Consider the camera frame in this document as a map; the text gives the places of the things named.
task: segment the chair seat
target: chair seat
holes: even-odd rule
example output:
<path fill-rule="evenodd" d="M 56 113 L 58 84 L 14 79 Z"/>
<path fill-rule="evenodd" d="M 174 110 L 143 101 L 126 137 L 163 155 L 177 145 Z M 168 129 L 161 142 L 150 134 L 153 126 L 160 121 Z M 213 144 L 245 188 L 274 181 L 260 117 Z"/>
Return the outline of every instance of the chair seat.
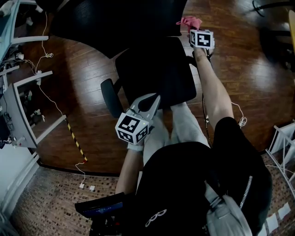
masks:
<path fill-rule="evenodd" d="M 176 37 L 159 38 L 126 50 L 116 59 L 116 68 L 130 105 L 149 93 L 161 95 L 159 109 L 196 96 L 183 46 Z"/>

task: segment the hardwood floor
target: hardwood floor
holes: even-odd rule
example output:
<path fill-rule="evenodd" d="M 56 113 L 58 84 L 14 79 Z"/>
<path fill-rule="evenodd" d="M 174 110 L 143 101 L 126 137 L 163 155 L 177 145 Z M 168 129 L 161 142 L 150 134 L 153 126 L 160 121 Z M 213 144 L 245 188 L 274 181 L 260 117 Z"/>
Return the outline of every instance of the hardwood floor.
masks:
<path fill-rule="evenodd" d="M 265 10 L 265 18 L 251 10 L 251 0 L 188 0 L 184 15 L 199 17 L 203 21 L 202 28 L 214 32 L 216 48 L 212 57 L 213 68 L 231 100 L 241 106 L 247 117 L 247 124 L 242 128 L 244 134 L 258 151 L 262 151 L 271 143 L 273 126 L 281 126 L 294 118 L 294 80 L 290 71 L 281 65 L 272 65 L 265 58 L 259 40 L 259 27 L 280 29 L 284 26 L 282 23 L 288 21 L 286 9 Z M 45 18 L 33 27 L 30 35 L 42 33 L 44 25 Z M 191 55 L 192 48 L 185 27 L 182 27 L 182 33 L 180 39 L 185 52 Z M 115 81 L 118 78 L 115 58 L 108 59 L 87 45 L 53 35 L 44 42 L 44 47 L 47 53 L 54 53 L 54 57 L 43 58 L 38 69 L 43 72 L 53 70 L 53 75 L 42 81 L 41 88 L 67 115 L 89 160 L 82 169 L 119 173 L 126 154 L 126 143 L 117 138 L 114 129 L 117 120 L 111 117 L 106 108 L 100 89 L 100 83 L 105 79 Z M 24 45 L 25 58 L 35 64 L 43 53 L 40 42 Z M 192 72 L 197 97 L 188 101 L 188 104 L 205 132 L 201 84 L 197 70 L 192 67 Z M 21 69 L 9 79 L 15 82 L 31 75 L 31 68 L 23 63 Z M 59 116 L 59 112 L 36 85 L 32 92 L 33 97 L 37 98 L 36 104 L 46 117 L 45 123 L 34 128 L 38 135 Z M 120 99 L 127 108 L 123 91 L 120 91 Z M 233 106 L 233 109 L 238 121 L 241 117 L 239 108 Z M 166 117 L 165 123 L 171 126 L 171 116 Z M 75 164 L 83 160 L 65 122 L 41 142 L 37 151 L 43 164 L 55 167 L 75 170 Z"/>

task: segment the yellow black striped tape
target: yellow black striped tape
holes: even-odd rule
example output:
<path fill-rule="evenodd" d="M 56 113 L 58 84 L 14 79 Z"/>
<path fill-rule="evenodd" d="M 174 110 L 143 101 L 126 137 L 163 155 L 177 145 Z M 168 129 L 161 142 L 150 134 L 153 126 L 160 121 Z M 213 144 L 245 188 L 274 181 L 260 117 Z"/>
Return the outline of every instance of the yellow black striped tape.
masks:
<path fill-rule="evenodd" d="M 67 124 L 68 124 L 69 131 L 70 131 L 71 134 L 72 134 L 72 137 L 73 137 L 73 139 L 74 139 L 74 142 L 75 142 L 75 144 L 77 145 L 78 149 L 80 150 L 82 156 L 84 157 L 84 160 L 85 160 L 85 161 L 88 161 L 87 158 L 85 157 L 85 155 L 84 155 L 84 153 L 83 153 L 83 151 L 82 151 L 82 149 L 81 149 L 79 143 L 77 142 L 77 140 L 76 140 L 76 138 L 75 138 L 75 135 L 74 135 L 74 133 L 73 133 L 73 131 L 72 131 L 72 129 L 71 129 L 70 123 L 69 123 L 69 121 L 68 121 L 67 119 L 66 119 L 66 122 L 67 122 Z"/>

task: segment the zipper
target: zipper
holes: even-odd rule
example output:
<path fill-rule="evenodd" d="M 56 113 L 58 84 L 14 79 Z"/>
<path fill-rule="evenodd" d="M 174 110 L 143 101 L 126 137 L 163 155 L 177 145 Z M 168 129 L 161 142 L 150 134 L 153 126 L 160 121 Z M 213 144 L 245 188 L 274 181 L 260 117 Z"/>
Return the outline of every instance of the zipper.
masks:
<path fill-rule="evenodd" d="M 248 184 L 247 184 L 247 187 L 246 187 L 246 190 L 245 190 L 245 193 L 244 193 L 244 196 L 243 196 L 243 199 L 240 203 L 240 208 L 242 209 L 244 203 L 245 203 L 245 200 L 247 198 L 247 195 L 248 195 L 248 192 L 250 190 L 250 186 L 251 186 L 251 183 L 252 183 L 252 179 L 253 179 L 253 176 L 249 176 L 249 180 L 248 180 Z"/>

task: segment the human arm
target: human arm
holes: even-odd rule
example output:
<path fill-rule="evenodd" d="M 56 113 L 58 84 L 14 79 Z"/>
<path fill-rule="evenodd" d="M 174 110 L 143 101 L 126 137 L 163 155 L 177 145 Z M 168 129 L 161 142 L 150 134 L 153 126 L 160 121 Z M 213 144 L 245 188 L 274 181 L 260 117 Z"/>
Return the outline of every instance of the human arm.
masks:
<path fill-rule="evenodd" d="M 217 78 L 211 63 L 202 48 L 194 48 L 205 107 L 213 129 L 224 117 L 234 117 L 230 97 L 221 81 Z"/>
<path fill-rule="evenodd" d="M 143 166 L 142 154 L 139 151 L 128 149 L 123 163 L 120 177 L 116 186 L 116 194 L 135 192 L 138 173 Z"/>

